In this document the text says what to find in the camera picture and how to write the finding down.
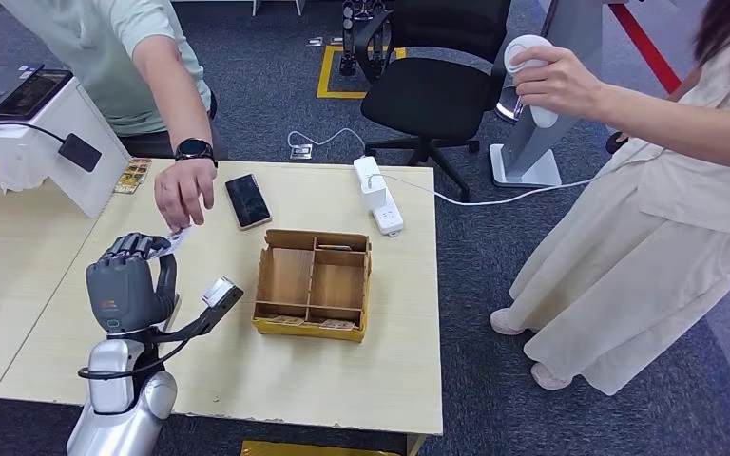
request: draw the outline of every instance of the phone screen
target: phone screen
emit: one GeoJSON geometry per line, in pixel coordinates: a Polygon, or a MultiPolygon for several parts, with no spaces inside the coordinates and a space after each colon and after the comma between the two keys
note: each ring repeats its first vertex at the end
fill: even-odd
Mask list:
{"type": "Polygon", "coordinates": [[[31,119],[70,78],[68,71],[38,71],[0,104],[0,118],[31,119]]]}
{"type": "Polygon", "coordinates": [[[231,204],[242,229],[270,218],[270,210],[267,209],[259,185],[252,174],[229,180],[225,183],[225,189],[231,198],[231,204]]]}

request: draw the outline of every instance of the man's arm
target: man's arm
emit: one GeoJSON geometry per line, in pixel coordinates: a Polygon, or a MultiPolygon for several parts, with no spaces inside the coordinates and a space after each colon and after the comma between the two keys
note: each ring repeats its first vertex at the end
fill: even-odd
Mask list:
{"type": "MultiPolygon", "coordinates": [[[[94,0],[152,91],[174,150],[189,138],[212,143],[208,114],[181,61],[162,2],[94,0]]],[[[214,205],[217,169],[207,159],[177,161],[155,177],[155,203],[172,231],[204,222],[200,206],[214,205]]]]}
{"type": "Polygon", "coordinates": [[[189,138],[213,144],[205,105],[181,62],[175,40],[162,35],[146,37],[135,47],[132,57],[152,90],[169,130],[172,150],[189,138]]]}

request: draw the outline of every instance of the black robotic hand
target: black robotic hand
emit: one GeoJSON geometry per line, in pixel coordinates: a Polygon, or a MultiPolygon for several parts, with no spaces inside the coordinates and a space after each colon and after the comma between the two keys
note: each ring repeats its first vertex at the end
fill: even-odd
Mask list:
{"type": "Polygon", "coordinates": [[[90,305],[108,333],[133,333],[166,320],[175,310],[178,265],[171,254],[159,257],[158,286],[149,263],[170,246],[164,237],[131,233],[118,237],[86,269],[90,305]]]}

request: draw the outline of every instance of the red floor stripe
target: red floor stripe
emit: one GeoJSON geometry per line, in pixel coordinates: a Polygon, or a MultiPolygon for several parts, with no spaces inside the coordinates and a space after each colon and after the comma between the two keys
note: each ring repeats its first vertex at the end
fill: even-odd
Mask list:
{"type": "Polygon", "coordinates": [[[611,8],[617,20],[620,21],[620,25],[623,26],[631,42],[642,54],[647,65],[653,71],[653,74],[662,83],[664,90],[667,90],[667,93],[672,93],[679,88],[682,81],[676,76],[676,72],[673,71],[670,64],[667,63],[664,57],[662,57],[662,54],[659,53],[659,50],[653,45],[653,42],[650,41],[650,38],[644,33],[644,30],[637,23],[637,20],[634,19],[631,11],[621,3],[610,4],[608,7],[611,8]]]}

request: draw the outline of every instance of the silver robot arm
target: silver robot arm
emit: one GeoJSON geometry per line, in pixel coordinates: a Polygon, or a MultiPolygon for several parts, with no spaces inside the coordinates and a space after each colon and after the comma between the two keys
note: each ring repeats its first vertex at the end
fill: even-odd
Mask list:
{"type": "MultiPolygon", "coordinates": [[[[143,351],[144,344],[134,340],[105,340],[91,351],[88,368],[91,371],[131,371],[143,351]]],[[[149,375],[138,397],[132,377],[88,380],[85,405],[68,438],[67,454],[152,454],[163,420],[172,413],[177,395],[175,377],[165,370],[149,375]]]]}
{"type": "Polygon", "coordinates": [[[66,446],[71,456],[144,456],[151,454],[163,421],[172,413],[178,386],[164,362],[190,339],[210,333],[243,295],[225,277],[202,295],[206,308],[176,332],[157,326],[174,312],[177,264],[170,252],[160,256],[158,288],[146,264],[167,248],[161,237],[138,233],[119,237],[94,264],[86,282],[91,308],[107,339],[90,353],[83,411],[66,446]],[[158,344],[180,342],[165,356],[158,344]]]}

